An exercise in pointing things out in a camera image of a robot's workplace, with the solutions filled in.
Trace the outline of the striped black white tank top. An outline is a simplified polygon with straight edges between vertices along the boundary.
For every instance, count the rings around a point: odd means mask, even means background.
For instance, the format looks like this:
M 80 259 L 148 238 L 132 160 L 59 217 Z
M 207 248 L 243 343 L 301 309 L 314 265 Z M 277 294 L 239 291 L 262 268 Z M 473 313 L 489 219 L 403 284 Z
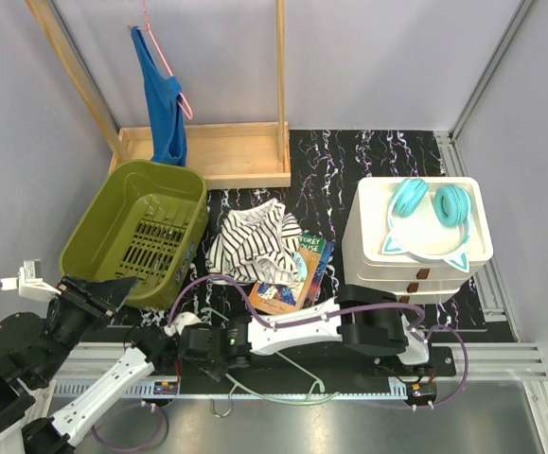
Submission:
M 301 235 L 296 217 L 276 199 L 232 210 L 206 254 L 206 266 L 240 284 L 289 285 L 299 274 L 294 256 Z

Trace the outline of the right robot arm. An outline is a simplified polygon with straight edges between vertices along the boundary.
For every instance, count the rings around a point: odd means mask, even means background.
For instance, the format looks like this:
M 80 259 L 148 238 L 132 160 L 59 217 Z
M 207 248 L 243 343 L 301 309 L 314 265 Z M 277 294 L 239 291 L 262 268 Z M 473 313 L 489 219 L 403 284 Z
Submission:
M 217 380 L 232 369 L 251 366 L 256 358 L 319 343 L 339 343 L 371 358 L 396 357 L 406 372 L 421 375 L 433 366 L 434 354 L 409 323 L 409 309 L 392 293 L 346 285 L 315 306 L 281 315 L 253 312 L 224 327 L 183 312 L 170 332 L 178 337 L 179 356 Z

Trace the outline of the blue tank top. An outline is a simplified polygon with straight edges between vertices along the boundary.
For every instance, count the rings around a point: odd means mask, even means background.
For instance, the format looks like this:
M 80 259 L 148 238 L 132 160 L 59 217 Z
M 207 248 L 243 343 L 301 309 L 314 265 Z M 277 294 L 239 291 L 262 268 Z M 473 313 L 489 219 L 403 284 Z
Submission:
M 144 79 L 153 143 L 152 160 L 160 164 L 185 166 L 187 138 L 184 117 L 178 101 L 182 88 L 175 77 L 164 77 L 151 55 L 142 31 L 130 31 L 133 46 Z

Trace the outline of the mint green clothes hanger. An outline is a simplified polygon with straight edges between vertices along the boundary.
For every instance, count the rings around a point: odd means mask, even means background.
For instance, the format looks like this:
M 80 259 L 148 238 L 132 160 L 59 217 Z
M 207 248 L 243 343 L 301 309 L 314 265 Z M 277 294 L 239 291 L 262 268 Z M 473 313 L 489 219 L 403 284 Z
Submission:
M 227 408 L 219 410 L 216 398 L 210 397 L 210 413 L 216 418 L 230 416 L 236 401 L 241 398 L 307 408 L 324 405 L 341 396 L 339 391 L 331 391 L 320 376 L 291 358 L 281 353 L 275 353 L 274 356 L 278 359 L 274 367 L 258 364 L 251 371 L 227 372 L 224 378 L 231 383 L 230 390 L 225 394 Z

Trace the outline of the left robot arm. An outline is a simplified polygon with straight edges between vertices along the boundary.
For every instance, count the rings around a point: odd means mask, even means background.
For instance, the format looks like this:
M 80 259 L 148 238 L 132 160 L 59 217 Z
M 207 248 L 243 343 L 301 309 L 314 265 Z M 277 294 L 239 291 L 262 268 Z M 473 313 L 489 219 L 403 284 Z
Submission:
M 135 330 L 108 372 L 65 408 L 24 421 L 84 335 L 112 320 L 138 280 L 89 281 L 65 275 L 48 314 L 17 312 L 0 322 L 0 453 L 72 453 L 95 422 L 136 382 L 167 373 L 178 341 L 162 327 Z

